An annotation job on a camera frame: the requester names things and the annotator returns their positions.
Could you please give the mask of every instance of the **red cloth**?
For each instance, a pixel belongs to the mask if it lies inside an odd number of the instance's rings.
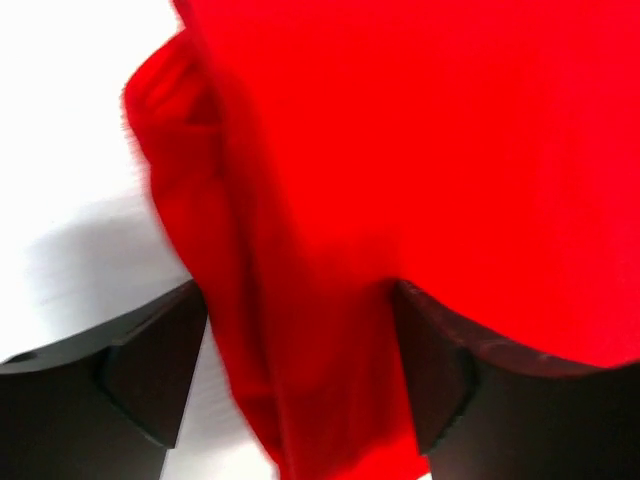
[[[640,4],[177,7],[128,120],[283,479],[425,471],[393,278],[551,354],[640,357]]]

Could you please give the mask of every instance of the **black plastic part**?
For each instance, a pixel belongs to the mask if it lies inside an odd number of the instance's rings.
[[[91,351],[82,358],[60,365],[55,355],[53,368],[0,370],[0,479],[160,478],[167,446],[176,442],[207,310],[190,282],[140,312],[114,320],[112,329],[98,327],[109,333],[101,341],[93,330],[74,337],[67,345],[75,353],[50,346],[66,358]],[[36,358],[26,355],[24,362],[31,361]]]
[[[434,480],[640,479],[640,363],[603,370],[537,352],[406,282],[393,304]]]
[[[166,448],[178,440],[206,318],[194,287],[119,339],[98,374],[114,405]]]

